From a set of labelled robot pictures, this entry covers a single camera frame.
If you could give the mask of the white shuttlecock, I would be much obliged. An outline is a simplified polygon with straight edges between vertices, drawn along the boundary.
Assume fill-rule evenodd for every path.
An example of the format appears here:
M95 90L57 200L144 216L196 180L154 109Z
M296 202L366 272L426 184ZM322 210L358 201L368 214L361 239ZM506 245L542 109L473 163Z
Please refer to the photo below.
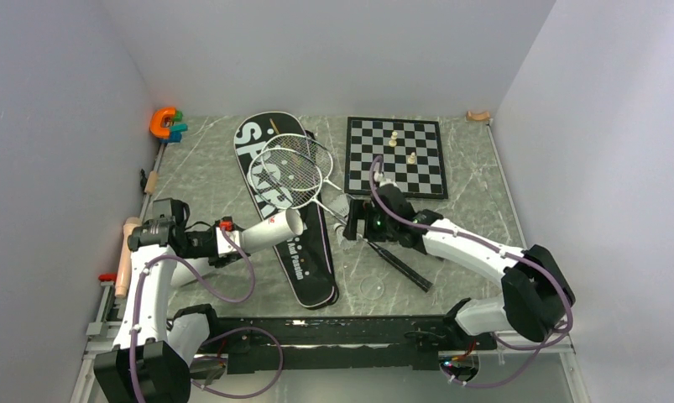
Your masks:
M345 225L340 222L335 222L332 226L334 232L339 236L344 236Z
M341 194L332 201L332 210L338 217L346 218L350 211L351 198L346 194Z

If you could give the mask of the white shuttlecock tube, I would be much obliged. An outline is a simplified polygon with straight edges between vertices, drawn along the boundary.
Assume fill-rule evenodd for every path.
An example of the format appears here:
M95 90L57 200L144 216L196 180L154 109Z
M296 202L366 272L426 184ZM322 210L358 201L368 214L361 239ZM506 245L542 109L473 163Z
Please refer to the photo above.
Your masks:
M300 236L304 223L295 209L286 209L243 230L243 250L254 254Z

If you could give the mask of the clear plastic tube lid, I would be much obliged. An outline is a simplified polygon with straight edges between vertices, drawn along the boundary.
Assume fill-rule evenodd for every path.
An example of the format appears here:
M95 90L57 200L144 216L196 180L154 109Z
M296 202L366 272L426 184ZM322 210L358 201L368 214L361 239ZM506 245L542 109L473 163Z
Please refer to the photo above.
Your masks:
M358 290L363 298L376 301L384 294L384 282L378 276L370 275L361 279Z

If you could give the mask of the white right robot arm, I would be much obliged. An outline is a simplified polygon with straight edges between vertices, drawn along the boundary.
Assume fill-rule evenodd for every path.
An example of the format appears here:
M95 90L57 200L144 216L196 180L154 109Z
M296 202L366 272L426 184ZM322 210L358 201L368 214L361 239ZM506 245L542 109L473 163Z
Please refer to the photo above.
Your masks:
M499 296L465 298L447 313L443 337L453 348L464 348L485 333L508 330L550 347L572 328L576 297L549 249L496 243L438 212L417 211L394 184L377 186L369 199L348 203L344 236L398 243L459 264L500 288Z

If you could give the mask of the white badminton racket front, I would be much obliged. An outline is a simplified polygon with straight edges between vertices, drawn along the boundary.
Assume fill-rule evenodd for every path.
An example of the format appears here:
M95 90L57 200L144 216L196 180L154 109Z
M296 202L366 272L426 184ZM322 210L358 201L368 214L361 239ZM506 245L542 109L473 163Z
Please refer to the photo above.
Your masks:
M344 225L347 223L345 218L338 217L332 208L319 201L324 183L310 191L292 189L287 186L290 171L277 160L268 159L266 162L262 162L260 156L261 152L253 158L248 166L247 178L249 185L259 193L263 201L282 210L299 210L314 204L332 215L337 222Z

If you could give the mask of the white badminton racket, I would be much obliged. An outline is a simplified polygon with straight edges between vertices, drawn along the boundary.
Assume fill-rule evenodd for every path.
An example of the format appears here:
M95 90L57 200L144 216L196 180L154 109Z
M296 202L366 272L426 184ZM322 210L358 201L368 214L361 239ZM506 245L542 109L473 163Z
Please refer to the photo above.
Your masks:
M262 162L277 160L286 167L290 171L287 186L292 189L310 191L327 183L343 192L330 180L336 166L332 153L307 134L278 134L266 143L259 158Z
M259 193L263 201L282 210L299 210L314 204L332 215L337 222L344 225L347 223L345 218L338 217L332 208L319 201L324 183L310 191L292 189L287 186L290 171L277 160L268 159L266 162L262 162L260 156L261 152L253 158L248 166L247 178L249 185Z

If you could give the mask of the white badminton racket rear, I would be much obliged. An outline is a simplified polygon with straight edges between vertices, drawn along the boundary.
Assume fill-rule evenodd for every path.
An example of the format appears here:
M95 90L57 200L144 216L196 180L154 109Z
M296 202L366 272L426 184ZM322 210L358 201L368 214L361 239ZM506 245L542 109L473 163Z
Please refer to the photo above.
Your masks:
M262 162L277 160L286 167L290 171L287 186L292 189L310 191L327 183L343 192L330 180L336 166L332 153L307 134L278 134L266 143L259 158Z

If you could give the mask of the black white chessboard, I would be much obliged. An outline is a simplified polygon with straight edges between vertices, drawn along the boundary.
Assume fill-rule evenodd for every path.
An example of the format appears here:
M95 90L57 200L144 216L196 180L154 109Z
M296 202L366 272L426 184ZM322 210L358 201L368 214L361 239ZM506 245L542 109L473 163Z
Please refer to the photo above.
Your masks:
M389 147L393 131L398 144ZM407 158L416 152L416 164ZM344 190L350 195L369 194L368 170L374 157L383 157L385 176L408 198L446 200L447 174L437 121L397 118L347 119Z

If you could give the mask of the small wooden block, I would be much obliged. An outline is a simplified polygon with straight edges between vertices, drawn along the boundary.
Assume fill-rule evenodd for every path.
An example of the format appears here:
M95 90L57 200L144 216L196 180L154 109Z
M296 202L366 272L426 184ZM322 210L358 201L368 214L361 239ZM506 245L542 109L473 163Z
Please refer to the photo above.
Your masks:
M155 192L156 184L158 181L158 173L155 170L149 172L146 183L144 185L144 193L147 195L153 195Z

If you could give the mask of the black racket cover bag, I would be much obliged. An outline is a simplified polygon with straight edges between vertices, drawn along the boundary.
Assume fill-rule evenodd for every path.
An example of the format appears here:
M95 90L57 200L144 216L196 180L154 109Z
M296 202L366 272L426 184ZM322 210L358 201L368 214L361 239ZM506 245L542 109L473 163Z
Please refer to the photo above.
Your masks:
M260 223L243 232L251 254L271 247L298 303L320 309L339 298L327 221L317 193L328 170L308 150L313 137L286 112L246 118L233 138L239 169Z

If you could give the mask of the beige wooden rolling pin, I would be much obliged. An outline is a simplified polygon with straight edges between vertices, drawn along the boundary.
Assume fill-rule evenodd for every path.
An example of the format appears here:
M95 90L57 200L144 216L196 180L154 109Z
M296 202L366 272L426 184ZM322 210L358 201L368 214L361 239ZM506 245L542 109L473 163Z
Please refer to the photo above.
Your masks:
M131 251L128 247L128 237L140 224L141 221L138 217L129 217L123 224L123 241L121 244L121 253L118 262L117 281L115 282L116 298L123 299L128 296L132 272Z

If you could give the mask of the orange C-shaped toy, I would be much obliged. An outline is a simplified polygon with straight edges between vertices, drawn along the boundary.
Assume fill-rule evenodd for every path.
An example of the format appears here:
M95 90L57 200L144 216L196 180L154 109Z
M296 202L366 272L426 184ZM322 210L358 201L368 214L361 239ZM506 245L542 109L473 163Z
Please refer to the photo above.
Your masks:
M149 122L149 131L157 139L168 139L170 127L173 125L177 113L176 107L162 107L158 109Z

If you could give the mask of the wooden arch block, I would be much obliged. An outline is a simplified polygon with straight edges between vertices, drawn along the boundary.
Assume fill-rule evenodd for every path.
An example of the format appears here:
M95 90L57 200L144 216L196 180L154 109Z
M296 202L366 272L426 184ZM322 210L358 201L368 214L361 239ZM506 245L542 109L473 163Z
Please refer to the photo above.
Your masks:
M466 119L470 122L485 122L489 123L491 120L491 114L488 111L476 113L474 111L466 112Z

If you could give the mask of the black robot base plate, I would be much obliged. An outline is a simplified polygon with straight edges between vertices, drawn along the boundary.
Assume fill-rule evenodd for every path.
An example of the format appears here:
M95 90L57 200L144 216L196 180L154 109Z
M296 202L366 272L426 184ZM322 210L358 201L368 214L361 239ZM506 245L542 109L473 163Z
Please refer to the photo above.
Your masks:
M443 359L493 351L494 338L469 336L443 315L223 317L200 353L227 360L229 374L297 369L409 367L437 370Z

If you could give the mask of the metal table edge rail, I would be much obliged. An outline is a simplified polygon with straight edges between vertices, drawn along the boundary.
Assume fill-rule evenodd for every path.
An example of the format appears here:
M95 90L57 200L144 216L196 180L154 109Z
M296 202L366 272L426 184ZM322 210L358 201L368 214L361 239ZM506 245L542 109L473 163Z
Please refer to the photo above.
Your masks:
M110 319L110 313L114 307L118 306L122 299L127 297L130 286L131 264L130 252L127 246L128 236L142 222L146 215L149 202L155 191L164 151L165 145L160 144L154 157L153 167L148 173L148 179L140 181L140 188L143 193L140 213L136 217L127 218L123 224L123 242L118 267L108 274L100 275L98 278L102 293L97 314L86 328L86 346L81 358L81 368L71 394L71 402L88 402L91 400L94 388L96 387L96 377L92 370L95 358L99 353L111 347L113 331L120 326L118 322Z

